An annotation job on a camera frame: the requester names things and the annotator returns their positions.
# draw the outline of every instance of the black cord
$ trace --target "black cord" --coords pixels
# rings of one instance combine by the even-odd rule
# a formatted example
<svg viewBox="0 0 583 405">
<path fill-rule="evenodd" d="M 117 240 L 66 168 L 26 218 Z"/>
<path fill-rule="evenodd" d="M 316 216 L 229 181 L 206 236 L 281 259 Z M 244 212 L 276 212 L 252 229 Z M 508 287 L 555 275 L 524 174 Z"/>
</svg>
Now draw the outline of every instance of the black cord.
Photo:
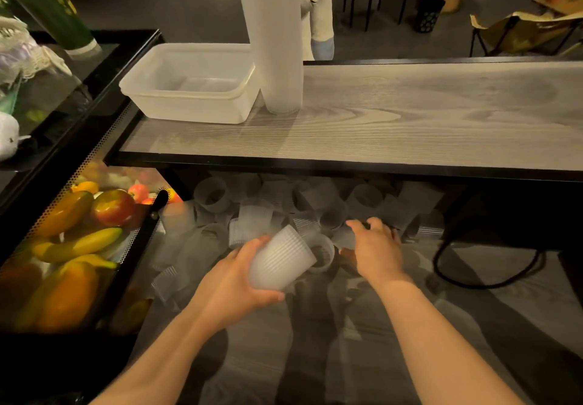
<svg viewBox="0 0 583 405">
<path fill-rule="evenodd" d="M 516 281 L 518 281 L 519 279 L 522 279 L 523 277 L 528 276 L 530 270 L 532 270 L 534 268 L 534 266 L 536 265 L 536 263 L 539 261 L 540 257 L 543 256 L 543 250 L 537 250 L 534 257 L 532 258 L 532 261 L 526 266 L 524 267 L 524 269 L 522 269 L 521 271 L 519 271 L 517 274 L 515 274 L 514 276 L 509 277 L 508 279 L 496 283 L 496 284 L 466 284 L 460 281 L 456 281 L 455 279 L 450 278 L 449 276 L 444 275 L 441 270 L 438 267 L 438 262 L 441 258 L 441 255 L 443 254 L 443 252 L 445 251 L 446 248 L 448 248 L 451 243 L 453 241 L 455 241 L 457 238 L 459 238 L 463 233 L 468 232 L 469 230 L 472 230 L 476 227 L 478 227 L 479 225 L 481 225 L 481 223 L 473 224 L 473 225 L 468 225 L 466 226 L 466 228 L 461 229 L 461 232 L 454 235 L 450 235 L 449 238 L 447 240 L 444 240 L 443 243 L 441 244 L 441 246 L 439 247 L 439 249 L 436 251 L 436 253 L 433 256 L 433 272 L 439 276 L 440 278 L 442 278 L 443 280 L 447 281 L 450 284 L 453 285 L 457 285 L 458 287 L 462 287 L 462 288 L 467 288 L 469 290 L 491 290 L 492 288 L 501 288 L 501 287 L 506 287 L 507 285 L 510 285 Z"/>
</svg>

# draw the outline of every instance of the green cylinder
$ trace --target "green cylinder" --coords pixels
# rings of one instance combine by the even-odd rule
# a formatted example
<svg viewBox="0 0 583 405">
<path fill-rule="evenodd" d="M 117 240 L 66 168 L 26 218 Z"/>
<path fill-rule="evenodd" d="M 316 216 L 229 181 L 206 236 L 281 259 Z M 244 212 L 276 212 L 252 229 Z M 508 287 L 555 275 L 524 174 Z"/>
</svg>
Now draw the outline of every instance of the green cylinder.
<svg viewBox="0 0 583 405">
<path fill-rule="evenodd" d="M 79 19 L 70 0 L 16 0 L 69 55 L 82 55 L 97 42 Z"/>
</svg>

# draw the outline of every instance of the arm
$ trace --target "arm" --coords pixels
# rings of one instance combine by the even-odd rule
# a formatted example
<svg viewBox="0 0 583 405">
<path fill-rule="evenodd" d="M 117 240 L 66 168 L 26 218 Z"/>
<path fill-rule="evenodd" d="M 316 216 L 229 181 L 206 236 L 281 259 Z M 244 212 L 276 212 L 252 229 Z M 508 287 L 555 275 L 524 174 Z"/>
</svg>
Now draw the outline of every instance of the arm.
<svg viewBox="0 0 583 405">
<path fill-rule="evenodd" d="M 342 250 L 383 301 L 424 405 L 522 404 L 477 351 L 439 313 L 402 268 L 401 241 L 378 218 L 370 230 L 347 221 L 356 249 Z"/>
<path fill-rule="evenodd" d="M 211 336 L 255 308 L 284 299 L 283 293 L 249 286 L 251 261 L 268 240 L 249 241 L 218 262 L 200 282 L 188 306 L 91 405 L 176 403 L 194 358 Z"/>
</svg>

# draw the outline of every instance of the black patterned trash can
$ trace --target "black patterned trash can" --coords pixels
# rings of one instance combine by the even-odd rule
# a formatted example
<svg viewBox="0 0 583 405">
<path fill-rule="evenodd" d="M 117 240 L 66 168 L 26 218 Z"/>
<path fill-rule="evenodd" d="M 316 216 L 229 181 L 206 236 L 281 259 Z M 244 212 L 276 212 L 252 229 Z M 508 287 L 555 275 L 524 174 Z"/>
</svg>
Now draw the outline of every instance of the black patterned trash can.
<svg viewBox="0 0 583 405">
<path fill-rule="evenodd" d="M 420 33 L 430 33 L 444 5 L 445 0 L 421 0 L 413 29 Z"/>
</svg>

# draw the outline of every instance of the white rectangular bin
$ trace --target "white rectangular bin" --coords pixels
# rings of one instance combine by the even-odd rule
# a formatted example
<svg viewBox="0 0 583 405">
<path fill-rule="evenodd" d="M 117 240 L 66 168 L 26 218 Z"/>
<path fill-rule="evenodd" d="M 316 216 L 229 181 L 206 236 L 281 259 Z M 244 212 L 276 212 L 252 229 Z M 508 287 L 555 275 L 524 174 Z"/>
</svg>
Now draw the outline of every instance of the white rectangular bin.
<svg viewBox="0 0 583 405">
<path fill-rule="evenodd" d="M 259 78 L 250 45 L 168 43 L 151 48 L 120 88 L 149 118 L 238 124 Z"/>
</svg>

